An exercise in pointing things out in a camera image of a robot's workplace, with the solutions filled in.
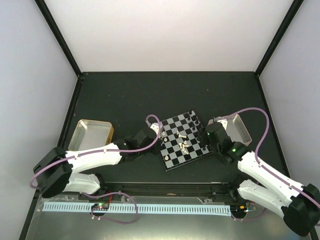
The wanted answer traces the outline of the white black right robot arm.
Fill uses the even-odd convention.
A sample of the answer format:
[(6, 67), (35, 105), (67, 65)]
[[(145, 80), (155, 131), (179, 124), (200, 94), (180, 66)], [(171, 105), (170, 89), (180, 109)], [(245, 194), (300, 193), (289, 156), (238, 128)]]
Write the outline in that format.
[(283, 175), (260, 159), (256, 152), (228, 136), (223, 124), (201, 126), (197, 134), (201, 147), (224, 164), (236, 164), (248, 179), (227, 189), (228, 198), (253, 201), (280, 216), (294, 233), (307, 236), (320, 223), (320, 191), (313, 184), (303, 185)]

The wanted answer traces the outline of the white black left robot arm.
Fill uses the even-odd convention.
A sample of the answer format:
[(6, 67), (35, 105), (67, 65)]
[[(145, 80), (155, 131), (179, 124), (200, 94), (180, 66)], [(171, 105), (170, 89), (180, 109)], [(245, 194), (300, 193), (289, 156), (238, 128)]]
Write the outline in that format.
[(85, 172), (132, 162), (148, 153), (157, 154), (160, 151), (161, 130), (162, 127), (154, 123), (136, 135), (88, 150), (65, 151), (55, 147), (33, 168), (34, 175), (29, 185), (39, 190), (43, 198), (63, 192), (79, 192), (101, 200), (108, 192), (102, 176)]

